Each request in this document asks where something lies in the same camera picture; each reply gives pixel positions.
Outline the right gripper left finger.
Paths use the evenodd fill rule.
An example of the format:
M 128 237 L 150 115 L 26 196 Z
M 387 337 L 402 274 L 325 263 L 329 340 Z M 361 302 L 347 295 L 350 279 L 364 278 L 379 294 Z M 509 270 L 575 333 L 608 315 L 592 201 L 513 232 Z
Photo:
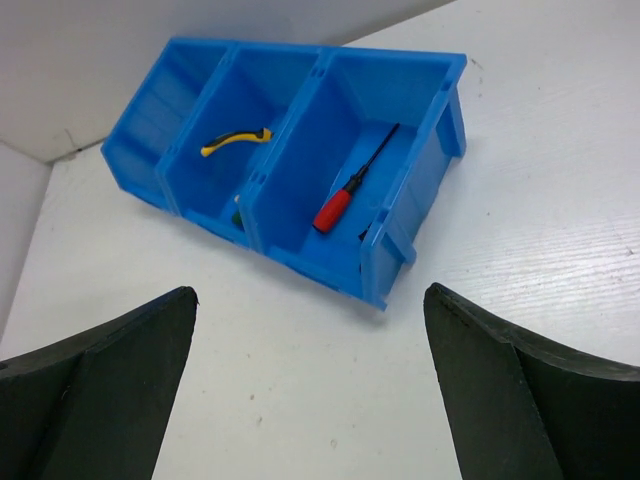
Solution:
M 1 362 L 4 479 L 149 479 L 196 322 L 176 288 L 111 321 Z

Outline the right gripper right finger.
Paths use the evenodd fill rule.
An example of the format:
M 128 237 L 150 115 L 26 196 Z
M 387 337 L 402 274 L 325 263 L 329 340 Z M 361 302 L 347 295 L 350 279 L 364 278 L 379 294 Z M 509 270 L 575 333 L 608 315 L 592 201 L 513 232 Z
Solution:
M 427 338 L 465 479 L 636 479 L 639 369 L 432 284 Z

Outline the red-handled screwdriver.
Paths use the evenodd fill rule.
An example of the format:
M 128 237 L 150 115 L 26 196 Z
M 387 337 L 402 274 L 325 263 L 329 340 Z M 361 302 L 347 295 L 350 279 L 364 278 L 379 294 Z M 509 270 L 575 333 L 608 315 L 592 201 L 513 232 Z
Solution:
M 369 160 L 363 164 L 356 173 L 351 175 L 345 185 L 341 189 L 337 190 L 322 206 L 313 221 L 313 227 L 315 230 L 322 234 L 328 234 L 335 227 L 351 204 L 355 193 L 361 187 L 363 179 L 367 175 L 372 164 L 399 128 L 400 124 L 396 123 Z

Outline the yellow-handled needle-nose pliers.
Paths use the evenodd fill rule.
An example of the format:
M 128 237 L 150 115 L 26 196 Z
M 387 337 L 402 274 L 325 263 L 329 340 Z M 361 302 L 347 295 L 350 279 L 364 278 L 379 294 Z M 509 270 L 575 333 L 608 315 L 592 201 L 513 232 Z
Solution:
M 274 133 L 268 128 L 261 128 L 256 131 L 235 131 L 220 135 L 202 146 L 200 149 L 200 155 L 204 158 L 209 157 L 217 150 L 226 145 L 238 142 L 249 143 L 268 143 L 272 140 Z

